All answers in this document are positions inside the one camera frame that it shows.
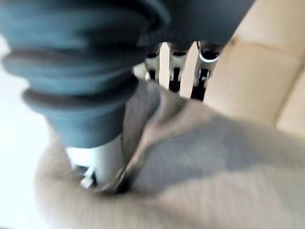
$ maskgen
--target beige cloth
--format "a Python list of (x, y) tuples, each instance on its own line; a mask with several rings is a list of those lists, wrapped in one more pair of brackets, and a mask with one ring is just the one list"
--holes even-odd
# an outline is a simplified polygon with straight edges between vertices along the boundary
[(35, 179), (49, 228), (305, 228), (305, 148), (294, 138), (141, 83), (123, 146), (126, 159), (147, 153), (146, 166), (131, 193), (103, 197), (80, 187), (52, 136)]

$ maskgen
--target white floor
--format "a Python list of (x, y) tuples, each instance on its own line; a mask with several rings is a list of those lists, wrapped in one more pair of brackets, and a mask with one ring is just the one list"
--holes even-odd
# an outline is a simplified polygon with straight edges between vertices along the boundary
[[(0, 56), (8, 52), (0, 37)], [(0, 65), (0, 228), (34, 229), (32, 173), (47, 144), (43, 117), (21, 100), (27, 83)]]

